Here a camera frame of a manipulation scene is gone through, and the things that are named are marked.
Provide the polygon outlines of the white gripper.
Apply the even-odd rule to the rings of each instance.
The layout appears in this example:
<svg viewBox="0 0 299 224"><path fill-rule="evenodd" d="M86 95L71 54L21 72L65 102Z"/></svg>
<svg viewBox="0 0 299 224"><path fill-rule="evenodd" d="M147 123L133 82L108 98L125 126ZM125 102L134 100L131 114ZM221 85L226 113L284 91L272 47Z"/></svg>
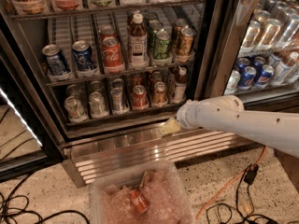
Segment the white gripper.
<svg viewBox="0 0 299 224"><path fill-rule="evenodd" d="M162 124L158 128L158 134L161 137L164 137L166 135L179 132L181 130L181 127L184 129L193 129L194 128L194 125L192 123L193 115L194 115L194 109L192 107L192 101L188 100L178 110L177 118L168 119L164 124Z"/></svg>

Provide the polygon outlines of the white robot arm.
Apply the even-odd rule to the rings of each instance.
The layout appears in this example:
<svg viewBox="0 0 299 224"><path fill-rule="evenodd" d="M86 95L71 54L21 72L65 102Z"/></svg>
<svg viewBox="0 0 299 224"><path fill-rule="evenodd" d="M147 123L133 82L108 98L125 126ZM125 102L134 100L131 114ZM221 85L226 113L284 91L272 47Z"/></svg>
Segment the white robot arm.
<svg viewBox="0 0 299 224"><path fill-rule="evenodd" d="M234 96L219 96L203 101L188 100L159 128L161 135L181 129L204 128L235 133L251 141L299 157L299 114L248 111Z"/></svg>

